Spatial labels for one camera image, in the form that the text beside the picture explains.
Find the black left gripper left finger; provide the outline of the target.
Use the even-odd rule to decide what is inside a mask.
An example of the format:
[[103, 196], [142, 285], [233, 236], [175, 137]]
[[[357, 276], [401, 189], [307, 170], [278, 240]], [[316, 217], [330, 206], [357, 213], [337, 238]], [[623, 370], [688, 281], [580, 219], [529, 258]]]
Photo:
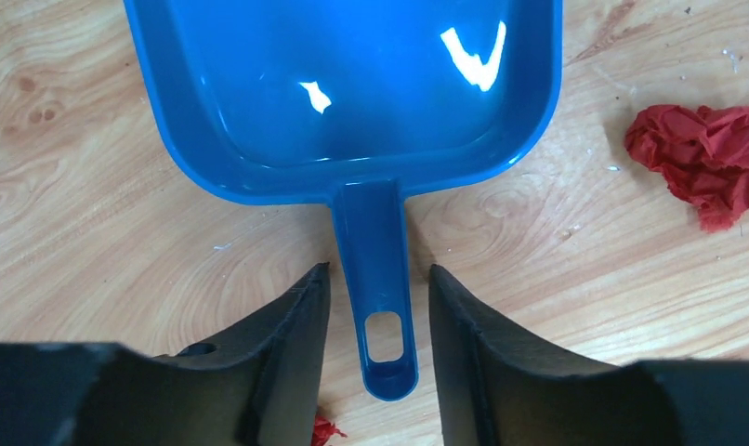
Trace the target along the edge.
[[0, 445], [307, 445], [329, 270], [175, 355], [119, 343], [0, 343]]

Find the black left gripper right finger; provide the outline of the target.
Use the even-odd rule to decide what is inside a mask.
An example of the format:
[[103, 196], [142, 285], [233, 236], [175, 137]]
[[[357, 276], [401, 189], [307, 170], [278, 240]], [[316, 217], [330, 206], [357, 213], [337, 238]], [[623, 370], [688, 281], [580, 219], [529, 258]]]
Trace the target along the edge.
[[749, 445], [749, 361], [596, 361], [433, 266], [429, 321], [448, 445]]

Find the blue plastic dustpan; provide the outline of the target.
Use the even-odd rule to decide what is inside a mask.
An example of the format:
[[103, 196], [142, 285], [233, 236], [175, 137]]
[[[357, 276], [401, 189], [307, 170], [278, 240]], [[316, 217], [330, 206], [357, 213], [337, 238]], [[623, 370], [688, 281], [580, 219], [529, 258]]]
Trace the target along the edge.
[[404, 203], [494, 177], [558, 103], [560, 1], [127, 1], [179, 169], [332, 213], [366, 390], [418, 383]]

